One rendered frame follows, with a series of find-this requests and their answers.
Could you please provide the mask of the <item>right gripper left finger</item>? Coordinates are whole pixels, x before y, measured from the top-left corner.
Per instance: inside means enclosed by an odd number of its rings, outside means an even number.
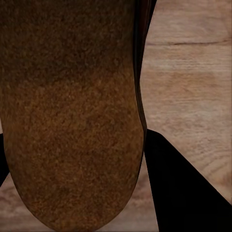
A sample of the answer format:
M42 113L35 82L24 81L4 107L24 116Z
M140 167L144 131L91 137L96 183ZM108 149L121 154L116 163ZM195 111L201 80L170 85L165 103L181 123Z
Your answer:
M10 170L4 153L3 133L0 134L0 187L9 174Z

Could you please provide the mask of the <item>sandal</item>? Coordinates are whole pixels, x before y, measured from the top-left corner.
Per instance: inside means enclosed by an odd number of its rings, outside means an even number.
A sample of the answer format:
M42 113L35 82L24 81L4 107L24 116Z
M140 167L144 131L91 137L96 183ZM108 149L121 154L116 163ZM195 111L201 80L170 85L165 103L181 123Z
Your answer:
M133 194L156 2L0 0L4 153L22 202L56 232L96 231Z

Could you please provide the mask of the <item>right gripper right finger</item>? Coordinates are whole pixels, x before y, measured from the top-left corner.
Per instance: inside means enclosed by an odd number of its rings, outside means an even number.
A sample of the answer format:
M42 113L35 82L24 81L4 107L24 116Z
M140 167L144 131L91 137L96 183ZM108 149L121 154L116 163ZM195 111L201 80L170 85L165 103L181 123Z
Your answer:
M159 232L232 232L232 205L160 133L145 159Z

